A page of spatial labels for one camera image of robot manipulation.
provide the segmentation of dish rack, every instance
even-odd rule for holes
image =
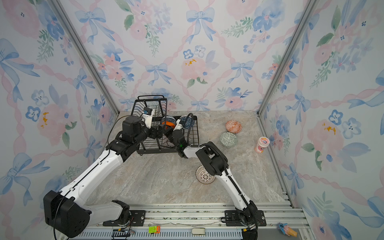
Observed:
[[[161,119],[167,117],[168,101],[163,95],[143,95],[138,96],[133,104],[131,115],[142,116],[144,107],[153,109],[152,127],[161,125]],[[172,116],[178,120],[181,116]],[[193,117],[194,124],[189,133],[189,142],[191,145],[199,145],[199,128],[197,116]],[[187,140],[188,129],[182,129],[185,139]],[[176,152],[175,146],[166,136],[162,138],[147,138],[141,144],[137,153],[140,155],[150,153]]]

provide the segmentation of green patterned bowl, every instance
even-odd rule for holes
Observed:
[[[226,147],[234,147],[237,144],[237,137],[231,132],[225,132],[221,134],[220,142]]]

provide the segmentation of gray marble surface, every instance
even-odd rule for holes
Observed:
[[[199,111],[200,143],[212,141],[228,158],[233,176],[243,191],[254,202],[284,201],[282,189],[267,152],[258,154],[254,147],[261,131],[252,111]],[[120,116],[129,115],[121,112]],[[169,112],[180,116],[187,112]],[[111,133],[111,140],[121,131],[119,120]],[[235,147],[224,147],[220,135],[225,123],[239,121],[243,129],[236,136]],[[96,188],[87,204],[104,204],[118,199],[128,204],[225,203],[233,204],[219,181],[205,185],[196,179],[201,165],[197,158],[183,159],[177,153],[144,154],[136,152],[116,168]]]

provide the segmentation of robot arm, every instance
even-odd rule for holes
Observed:
[[[247,226],[247,233],[257,231],[257,207],[239,187],[227,158],[216,145],[208,142],[189,146],[179,122],[175,129],[169,128],[165,132],[163,126],[157,129],[151,127],[150,108],[144,108],[143,117],[144,122],[140,117],[128,116],[122,124],[123,130],[91,166],[59,192],[50,191],[44,196],[45,222],[70,238],[79,235],[87,226],[100,222],[114,220],[121,226],[127,225],[131,220],[129,205],[118,200],[92,206],[85,205],[85,202],[106,176],[138,149],[142,141],[147,137],[161,138],[164,133],[181,157],[199,158],[207,172],[223,184],[235,204],[241,223]]]

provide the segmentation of mounting plate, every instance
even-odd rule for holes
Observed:
[[[142,227],[144,226],[144,220],[145,220],[145,210],[130,210],[133,220],[131,223],[132,227]],[[103,222],[104,227],[120,227],[117,223],[114,221],[106,221]]]
[[[226,210],[224,211],[224,214],[225,214],[225,224],[227,227],[237,227],[237,226],[243,227],[244,226],[243,224],[241,224],[239,219],[239,214],[237,213],[236,210]],[[260,227],[266,226],[266,221],[265,221],[265,216],[263,211],[257,210],[256,220],[257,220],[258,226]]]

